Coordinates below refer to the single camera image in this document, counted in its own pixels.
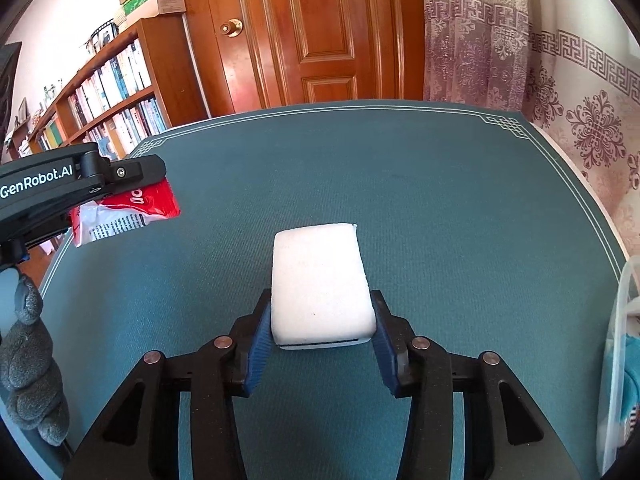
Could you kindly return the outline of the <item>grey gloved left hand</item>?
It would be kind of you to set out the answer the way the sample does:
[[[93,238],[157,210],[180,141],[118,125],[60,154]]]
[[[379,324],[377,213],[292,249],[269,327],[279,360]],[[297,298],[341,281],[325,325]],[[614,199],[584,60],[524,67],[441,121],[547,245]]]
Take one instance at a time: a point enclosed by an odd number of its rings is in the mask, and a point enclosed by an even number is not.
[[[17,274],[16,321],[1,341],[1,385],[11,422],[21,430],[37,431],[57,448],[70,430],[70,410],[42,309],[38,287],[26,274]]]

